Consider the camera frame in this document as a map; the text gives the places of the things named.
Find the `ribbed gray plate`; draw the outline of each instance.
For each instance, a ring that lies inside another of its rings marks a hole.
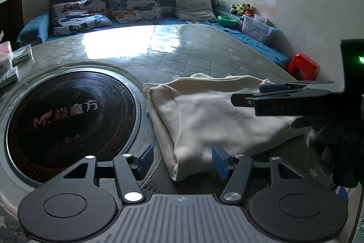
[[[212,195],[154,194],[142,205],[126,206],[117,220],[89,243],[273,243],[237,206]]]

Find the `green basket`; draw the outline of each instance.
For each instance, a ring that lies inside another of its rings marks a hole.
[[[226,27],[234,27],[238,23],[237,20],[226,16],[219,16],[217,17],[217,20],[221,25]]]

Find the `blue sofa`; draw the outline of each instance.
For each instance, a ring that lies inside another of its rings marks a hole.
[[[17,40],[16,46],[21,47],[30,43],[31,45],[38,45],[40,43],[56,40],[59,38],[77,35],[81,33],[69,34],[66,36],[53,36],[53,29],[51,27],[51,20],[52,20],[52,12],[51,8],[52,5],[56,3],[63,3],[63,2],[73,2],[78,0],[49,0],[49,12],[38,15],[34,17],[21,31]],[[186,21],[178,20],[175,16],[175,0],[159,0],[161,4],[161,10],[163,18],[155,19],[155,20],[142,20],[142,21],[135,21],[130,23],[119,23],[114,18],[111,18],[112,26],[105,27],[105,28],[94,28],[86,32],[91,31],[100,31],[105,29],[111,28],[119,28],[119,27],[128,27],[128,26],[140,26],[140,25],[174,25],[174,24],[186,24]],[[109,4],[106,4],[106,9],[110,9]],[[270,46],[266,46],[261,44],[260,42],[254,40],[253,38],[243,34],[240,31],[226,28],[219,23],[210,23],[208,21],[205,22],[196,22],[196,23],[203,23],[206,25],[214,26],[226,33],[230,34],[234,38],[244,42],[251,48],[255,49],[256,51],[260,52],[262,55],[266,56],[268,59],[272,60],[274,63],[279,65],[282,68],[285,68],[289,61],[289,57],[283,53],[282,51],[275,49]]]

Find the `red stool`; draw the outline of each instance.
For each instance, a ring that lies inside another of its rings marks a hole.
[[[293,76],[296,80],[313,81],[319,74],[320,66],[307,57],[305,54],[298,53],[288,65],[286,72]]]

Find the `cushion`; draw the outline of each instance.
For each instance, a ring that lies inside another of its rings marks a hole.
[[[57,3],[52,6],[53,34],[61,36],[112,26],[105,13],[106,0]]]
[[[176,0],[176,17],[184,21],[217,22],[211,0]]]
[[[119,23],[162,17],[159,0],[108,0],[112,15]]]

